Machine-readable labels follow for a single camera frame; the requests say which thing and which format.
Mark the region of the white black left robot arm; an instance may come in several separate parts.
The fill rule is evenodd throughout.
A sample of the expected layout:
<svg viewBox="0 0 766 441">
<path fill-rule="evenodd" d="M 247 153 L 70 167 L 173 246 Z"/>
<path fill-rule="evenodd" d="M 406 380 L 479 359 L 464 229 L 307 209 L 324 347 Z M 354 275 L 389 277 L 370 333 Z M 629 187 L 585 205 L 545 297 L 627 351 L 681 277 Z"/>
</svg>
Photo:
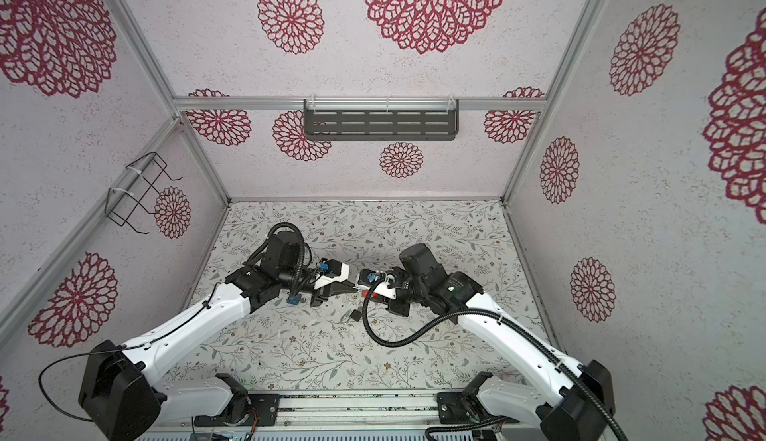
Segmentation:
<svg viewBox="0 0 766 441">
<path fill-rule="evenodd" d="M 202 301 L 123 345 L 105 341 L 89 354 L 80 406 L 110 440 L 136 440 L 156 424 L 214 418 L 242 425 L 253 417 L 249 392 L 220 373 L 191 382 L 165 381 L 166 373 L 204 341 L 246 318 L 296 283 L 314 305 L 353 293 L 358 275 L 349 265 L 322 259 L 306 267 L 292 243 L 266 247 Z"/>
</svg>

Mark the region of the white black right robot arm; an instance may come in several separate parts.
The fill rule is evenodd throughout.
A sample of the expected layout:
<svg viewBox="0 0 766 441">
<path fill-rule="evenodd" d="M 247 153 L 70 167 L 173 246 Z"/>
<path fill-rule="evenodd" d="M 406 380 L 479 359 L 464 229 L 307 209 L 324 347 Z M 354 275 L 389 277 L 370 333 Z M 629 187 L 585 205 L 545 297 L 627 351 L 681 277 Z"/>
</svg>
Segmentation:
<svg viewBox="0 0 766 441">
<path fill-rule="evenodd" d="M 419 243 L 399 255 L 400 267 L 361 275 L 370 287 L 363 303 L 383 299 L 387 310 L 406 316 L 422 305 L 435 318 L 400 340 L 373 334 L 381 346 L 398 348 L 450 321 L 494 348 L 524 377 L 510 383 L 482 371 L 459 394 L 443 394 L 439 429 L 482 429 L 515 423 L 539 429 L 548 440 L 598 440 L 618 425 L 612 375 L 602 363 L 584 364 L 536 336 L 509 315 L 472 277 L 448 273 L 429 247 Z"/>
</svg>

